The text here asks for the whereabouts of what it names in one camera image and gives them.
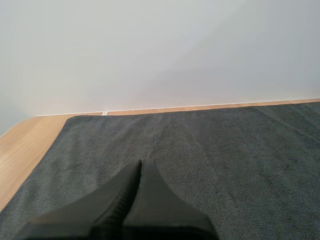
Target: gray carpet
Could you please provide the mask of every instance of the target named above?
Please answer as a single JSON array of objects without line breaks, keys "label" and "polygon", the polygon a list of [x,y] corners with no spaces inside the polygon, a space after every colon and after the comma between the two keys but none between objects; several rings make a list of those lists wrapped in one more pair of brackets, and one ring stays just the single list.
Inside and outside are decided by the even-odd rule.
[{"label": "gray carpet", "polygon": [[222,240],[320,239],[320,102],[72,117],[0,213],[0,239],[136,159],[154,159]]}]

